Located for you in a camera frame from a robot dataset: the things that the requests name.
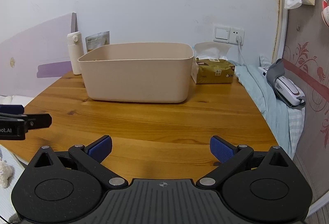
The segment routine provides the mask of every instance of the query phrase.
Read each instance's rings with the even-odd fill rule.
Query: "wallpaper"
[[[329,190],[329,28],[321,16],[322,0],[289,11],[283,53],[286,76],[306,95],[305,125],[294,162],[316,201]],[[307,223],[329,223],[329,205]]]

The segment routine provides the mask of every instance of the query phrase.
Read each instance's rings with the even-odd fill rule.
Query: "metal screw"
[[[200,184],[204,185],[204,186],[211,186],[214,185],[216,183],[216,181],[212,178],[202,178],[200,179]]]
[[[124,179],[123,178],[111,178],[109,180],[109,183],[113,186],[119,186],[119,185],[122,185],[124,184]]]

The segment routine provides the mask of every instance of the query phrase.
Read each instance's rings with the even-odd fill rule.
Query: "beige plastic storage bin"
[[[79,58],[88,96],[103,101],[182,102],[187,98],[193,49],[181,43],[125,43]]]

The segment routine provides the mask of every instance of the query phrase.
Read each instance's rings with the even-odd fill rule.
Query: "wood grain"
[[[25,141],[1,143],[25,160],[39,147],[66,151],[111,135],[113,151],[102,164],[132,178],[199,179],[214,169],[209,140],[219,135],[234,145],[256,151],[276,145],[264,118],[237,79],[232,84],[195,85],[180,104],[93,101],[81,76],[68,73],[25,108],[26,113],[48,112],[53,124],[31,130]]]

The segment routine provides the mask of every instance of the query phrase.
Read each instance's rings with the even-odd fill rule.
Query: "tissue box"
[[[232,83],[234,69],[227,60],[193,58],[191,76],[196,84]]]

